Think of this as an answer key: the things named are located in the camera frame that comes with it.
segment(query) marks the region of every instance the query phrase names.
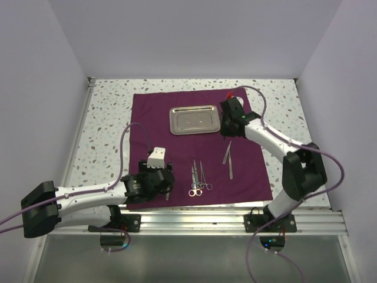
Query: stainless steel tray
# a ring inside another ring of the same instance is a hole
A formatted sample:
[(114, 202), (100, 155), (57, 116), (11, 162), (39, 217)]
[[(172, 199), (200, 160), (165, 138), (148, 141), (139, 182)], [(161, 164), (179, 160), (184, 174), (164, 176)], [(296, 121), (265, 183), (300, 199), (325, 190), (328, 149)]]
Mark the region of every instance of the stainless steel tray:
[(173, 108), (169, 111), (170, 131), (173, 134), (215, 133), (220, 130), (220, 119), (214, 105)]

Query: robotic arm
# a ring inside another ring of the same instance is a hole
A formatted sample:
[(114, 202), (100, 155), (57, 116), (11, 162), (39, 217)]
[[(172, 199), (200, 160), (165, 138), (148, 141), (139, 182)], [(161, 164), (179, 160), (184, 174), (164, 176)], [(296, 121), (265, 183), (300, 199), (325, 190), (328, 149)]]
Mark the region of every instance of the robotic arm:
[[(269, 133), (262, 125), (257, 113), (246, 114), (244, 112), (242, 98), (230, 97), (220, 105), (223, 112), (220, 129), (222, 136), (239, 136), (256, 142), (283, 164), (283, 190), (270, 204), (264, 207), (263, 219), (254, 223), (256, 227), (286, 213), (298, 201), (327, 182), (327, 175), (319, 153), (291, 146), (291, 143), (302, 143), (290, 139), (270, 126), (271, 131), (285, 140), (289, 140), (290, 143), (285, 143)], [(314, 143), (306, 144), (306, 146), (318, 149)]]
[(124, 223), (118, 205), (140, 203), (168, 193), (174, 184), (173, 165), (165, 166), (165, 149), (155, 147), (147, 162), (139, 161), (139, 173), (112, 183), (86, 187), (55, 187), (41, 183), (22, 201), (23, 209), (48, 199), (56, 199), (22, 214), (24, 237), (35, 238), (65, 226), (90, 225), (121, 229)]

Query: cable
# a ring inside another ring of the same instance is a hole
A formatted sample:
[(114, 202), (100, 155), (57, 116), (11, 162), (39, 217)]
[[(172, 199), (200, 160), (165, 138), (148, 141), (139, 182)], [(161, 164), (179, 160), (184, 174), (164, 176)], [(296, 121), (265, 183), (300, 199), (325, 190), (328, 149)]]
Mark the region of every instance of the cable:
[[(274, 218), (273, 220), (271, 220), (270, 222), (264, 224), (263, 226), (261, 226), (259, 229), (257, 229), (257, 231), (254, 232), (254, 234), (252, 235), (252, 237), (250, 238), (249, 240), (249, 243), (247, 245), (247, 249), (246, 249), (246, 266), (247, 266), (247, 271), (249, 272), (249, 275), (250, 277), (252, 278), (252, 280), (257, 283), (257, 280), (256, 278), (254, 277), (253, 273), (252, 273), (252, 270), (250, 268), (250, 264), (249, 264), (249, 252), (250, 252), (250, 248), (251, 248), (251, 245), (254, 241), (254, 238), (255, 236), (257, 235), (257, 233), (259, 233), (260, 231), (262, 231), (265, 227), (268, 227), (270, 226), (272, 223), (278, 221), (279, 219), (281, 218), (284, 218), (285, 216), (287, 216), (288, 214), (290, 214), (293, 210), (295, 210), (296, 208), (298, 208), (304, 200), (308, 200), (310, 198), (313, 198), (315, 196), (318, 196), (318, 195), (321, 195), (323, 193), (328, 193), (334, 189), (336, 189), (337, 187), (340, 186), (340, 184), (343, 182), (344, 180), (344, 177), (345, 177), (345, 171), (344, 171), (344, 168), (342, 166), (342, 164), (340, 163), (340, 161), (338, 159), (336, 159), (334, 156), (332, 156), (331, 154), (329, 153), (326, 153), (322, 150), (319, 150), (319, 149), (314, 149), (314, 148), (311, 148), (311, 147), (307, 147), (307, 146), (303, 146), (301, 144), (296, 144), (296, 143), (292, 143), (290, 142), (289, 140), (286, 140), (285, 138), (283, 137), (280, 137), (277, 133), (275, 133), (274, 131), (272, 131), (271, 129), (268, 128), (268, 126), (266, 125), (266, 123), (264, 122), (264, 115), (266, 114), (266, 109), (267, 109), (267, 100), (266, 100), (266, 97), (264, 96), (264, 94), (257, 88), (255, 87), (252, 87), (250, 85), (241, 85), (239, 87), (236, 87), (234, 89), (232, 89), (231, 93), (234, 91), (234, 90), (237, 90), (238, 88), (249, 88), (251, 90), (254, 90), (256, 91), (263, 99), (263, 111), (262, 111), (262, 115), (260, 117), (260, 122), (262, 124), (262, 126), (274, 137), (276, 137), (277, 139), (281, 140), (282, 142), (285, 142), (293, 147), (297, 147), (297, 148), (300, 148), (300, 149), (304, 149), (304, 150), (308, 150), (308, 151), (311, 151), (311, 152), (315, 152), (315, 153), (319, 153), (319, 154), (322, 154), (324, 156), (327, 156), (328, 158), (332, 159), (338, 166), (339, 166), (339, 169), (340, 169), (340, 179), (339, 181), (333, 185), (332, 187), (328, 188), (328, 189), (325, 189), (321, 192), (317, 192), (317, 193), (313, 193), (311, 195), (308, 195), (308, 196), (305, 196), (302, 200), (300, 200), (297, 204), (293, 205), (290, 209), (287, 210), (287, 212), (283, 213), (282, 215)], [(286, 255), (283, 255), (283, 254), (280, 254), (280, 253), (277, 253), (278, 255), (286, 258), (287, 260), (289, 260), (291, 263), (293, 263), (296, 268), (299, 270), (300, 274), (301, 274), (301, 279), (302, 279), (302, 282), (305, 282), (305, 276), (302, 272), (302, 270), (300, 269), (300, 267), (294, 263), (288, 256)]]
[(258, 210), (258, 214), (260, 214), (260, 210), (257, 207), (252, 208), (252, 211), (250, 211), (250, 214), (253, 214), (254, 209), (257, 209)]
[[(119, 183), (120, 179), (122, 178), (122, 173), (123, 173), (123, 140), (124, 140), (124, 136), (125, 136), (127, 130), (131, 126), (135, 126), (135, 125), (138, 125), (139, 127), (141, 127), (142, 130), (145, 132), (145, 136), (147, 138), (148, 152), (150, 152), (151, 145), (150, 145), (150, 139), (149, 139), (147, 130), (140, 123), (130, 123), (129, 125), (127, 125), (124, 128), (124, 130), (122, 132), (122, 135), (121, 135), (121, 138), (120, 138), (120, 149), (119, 149), (119, 152), (120, 152), (120, 171), (119, 171), (118, 177), (116, 178), (116, 180), (114, 181), (114, 183), (111, 184), (111, 185), (109, 185), (109, 187), (107, 187), (107, 188), (104, 187), (102, 189), (86, 190), (86, 191), (82, 191), (82, 192), (72, 192), (72, 193), (68, 194), (68, 197), (70, 197), (70, 196), (77, 196), (77, 195), (84, 195), (84, 194), (87, 194), (87, 193), (105, 192), (108, 189), (113, 189)], [(56, 202), (56, 201), (58, 201), (60, 199), (64, 199), (64, 198), (65, 198), (65, 195), (61, 195), (61, 196), (57, 196), (55, 198), (50, 198), (50, 199), (44, 200), (43, 202), (38, 202), (38, 203), (36, 203), (34, 205), (31, 205), (31, 206), (29, 206), (27, 208), (24, 208), (24, 209), (20, 210), (19, 212), (15, 213), (15, 214), (12, 214), (11, 216), (9, 216), (9, 217), (1, 220), (0, 221), (0, 226), (3, 225), (4, 223), (8, 222), (9, 220), (13, 219), (14, 217), (17, 217), (18, 215), (21, 215), (21, 214), (23, 214), (23, 213), (25, 213), (25, 212), (27, 212), (27, 211), (29, 211), (31, 209), (37, 208), (37, 207), (42, 206), (42, 205), (49, 204), (51, 202)]]
[(0, 234), (3, 234), (5, 232), (9, 232), (9, 231), (12, 231), (12, 230), (16, 230), (16, 229), (19, 229), (19, 228), (22, 228), (24, 227), (23, 225), (17, 225), (17, 226), (13, 226), (13, 227), (10, 227), (10, 228), (6, 228), (6, 229), (3, 229), (3, 230), (0, 230)]
[(97, 228), (99, 230), (103, 230), (104, 232), (108, 232), (108, 231), (121, 232), (121, 233), (124, 233), (127, 236), (127, 243), (126, 243), (126, 245), (123, 244), (122, 248), (120, 248), (120, 249), (111, 249), (111, 248), (104, 249), (103, 248), (104, 251), (106, 251), (106, 252), (121, 252), (121, 251), (124, 251), (130, 245), (131, 236), (130, 236), (130, 234), (127, 233), (126, 230), (114, 229), (114, 228), (99, 228), (99, 227), (97, 227)]

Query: black clamp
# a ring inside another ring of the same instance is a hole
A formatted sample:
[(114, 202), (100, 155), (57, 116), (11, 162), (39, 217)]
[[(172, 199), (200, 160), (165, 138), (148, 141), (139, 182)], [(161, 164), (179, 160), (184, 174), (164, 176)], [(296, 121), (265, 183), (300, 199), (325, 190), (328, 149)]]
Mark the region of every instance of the black clamp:
[(222, 110), (220, 134), (223, 137), (245, 137), (245, 126), (260, 118), (255, 112), (245, 113), (237, 97), (220, 102)]
[[(253, 233), (257, 231), (260, 227), (262, 227), (264, 224), (274, 219), (274, 217), (271, 215), (271, 213), (268, 210), (268, 206), (265, 206), (263, 208), (263, 213), (254, 214), (253, 213), (254, 209), (258, 209), (258, 208), (253, 208), (249, 214), (245, 214), (243, 216), (243, 224), (245, 226), (246, 233)], [(297, 232), (295, 216), (293, 214), (291, 213), (288, 214), (284, 218), (281, 218), (277, 220), (276, 222), (272, 223), (271, 225), (265, 227), (260, 232), (279, 233), (283, 229), (285, 230), (285, 232), (289, 232), (289, 233)]]
[(175, 182), (172, 171), (172, 163), (168, 163), (166, 168), (150, 168), (145, 160), (140, 160), (138, 174), (121, 178), (126, 187), (126, 204), (150, 201), (158, 194), (170, 192)]

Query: forceps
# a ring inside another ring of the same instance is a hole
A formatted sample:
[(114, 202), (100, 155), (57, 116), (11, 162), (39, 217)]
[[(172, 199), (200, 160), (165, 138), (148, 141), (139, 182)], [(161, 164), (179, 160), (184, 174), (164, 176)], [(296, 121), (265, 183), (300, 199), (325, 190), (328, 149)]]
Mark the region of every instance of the forceps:
[(194, 167), (191, 167), (191, 176), (193, 178), (193, 183), (191, 184), (192, 190), (189, 190), (188, 195), (189, 196), (201, 196), (203, 191), (201, 188), (198, 187), (198, 181), (195, 176)]
[(225, 156), (223, 159), (223, 164), (226, 163), (226, 159), (229, 156), (229, 178), (233, 180), (233, 168), (232, 168), (232, 158), (230, 157), (230, 145), (232, 144), (232, 141), (230, 141), (228, 148), (226, 149)]
[(198, 188), (204, 189), (204, 187), (206, 187), (207, 190), (212, 190), (213, 188), (212, 184), (207, 184), (206, 182), (206, 177), (204, 176), (203, 165), (201, 165), (201, 162), (200, 162), (200, 174), (201, 174), (201, 178), (200, 178), (200, 182), (198, 183)]

